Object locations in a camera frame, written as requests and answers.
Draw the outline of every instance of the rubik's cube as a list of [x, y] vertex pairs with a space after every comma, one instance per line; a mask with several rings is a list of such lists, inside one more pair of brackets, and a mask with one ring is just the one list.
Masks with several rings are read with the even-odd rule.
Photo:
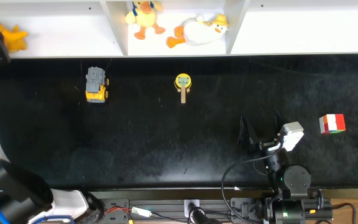
[[320, 117], [320, 130], [322, 134], [334, 134], [345, 131], [343, 114], [327, 114]]

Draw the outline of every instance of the toy truck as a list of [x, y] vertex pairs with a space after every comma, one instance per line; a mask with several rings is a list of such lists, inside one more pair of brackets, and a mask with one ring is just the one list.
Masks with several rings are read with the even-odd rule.
[[104, 70], [98, 67], [90, 67], [86, 77], [85, 96], [90, 103], [104, 103], [109, 97], [107, 87], [109, 79]]

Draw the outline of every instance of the black tabletop surface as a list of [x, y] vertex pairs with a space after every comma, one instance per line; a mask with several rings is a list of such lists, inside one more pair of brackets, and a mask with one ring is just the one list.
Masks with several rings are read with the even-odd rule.
[[[88, 67], [106, 70], [109, 101], [85, 99]], [[192, 79], [185, 105], [173, 82]], [[274, 135], [274, 111], [305, 136], [289, 153], [312, 186], [358, 188], [358, 55], [12, 60], [0, 67], [0, 142], [15, 164], [68, 189], [219, 187], [233, 163], [240, 115]], [[344, 114], [323, 135], [319, 118]], [[227, 186], [267, 188], [252, 164]]]

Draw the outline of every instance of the yellow plush duck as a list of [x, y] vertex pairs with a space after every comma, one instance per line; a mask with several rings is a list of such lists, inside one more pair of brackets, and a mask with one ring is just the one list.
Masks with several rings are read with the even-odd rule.
[[203, 45], [221, 38], [227, 31], [229, 24], [226, 16], [218, 14], [212, 22], [205, 22], [203, 16], [187, 19], [182, 26], [175, 28], [175, 37], [168, 37], [167, 45], [173, 48], [177, 44]]
[[10, 53], [27, 49], [27, 44], [24, 41], [27, 32], [19, 31], [17, 25], [10, 31], [0, 23], [0, 33], [4, 36], [4, 45]]
[[132, 2], [133, 9], [125, 18], [128, 24], [137, 23], [140, 26], [140, 31], [135, 33], [135, 37], [139, 40], [146, 38], [145, 33], [148, 27], [153, 27], [156, 34], [165, 32], [163, 27], [158, 26], [157, 13], [154, 9], [161, 11], [162, 5], [160, 2], [155, 1], [134, 1]]

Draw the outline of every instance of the wooden handle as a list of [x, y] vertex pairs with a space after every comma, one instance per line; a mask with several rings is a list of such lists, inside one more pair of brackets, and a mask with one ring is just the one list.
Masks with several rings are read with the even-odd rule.
[[180, 87], [180, 103], [186, 103], [186, 87], [182, 85]]

